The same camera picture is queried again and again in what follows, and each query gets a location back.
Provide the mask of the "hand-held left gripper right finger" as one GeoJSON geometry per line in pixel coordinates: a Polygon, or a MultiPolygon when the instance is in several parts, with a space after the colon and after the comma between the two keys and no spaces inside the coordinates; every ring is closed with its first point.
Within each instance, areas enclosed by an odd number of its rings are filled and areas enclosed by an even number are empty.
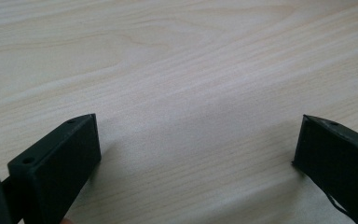
{"type": "Polygon", "coordinates": [[[358,224],[358,133],[335,121],[305,115],[292,164],[341,213],[358,224]]]}

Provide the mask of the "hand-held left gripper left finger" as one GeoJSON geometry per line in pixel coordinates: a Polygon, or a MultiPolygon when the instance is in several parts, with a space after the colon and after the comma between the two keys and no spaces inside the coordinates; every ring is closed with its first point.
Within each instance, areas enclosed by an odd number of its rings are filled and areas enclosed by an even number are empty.
{"type": "Polygon", "coordinates": [[[59,224],[100,161],[96,116],[67,120],[8,163],[13,219],[59,224]]]}

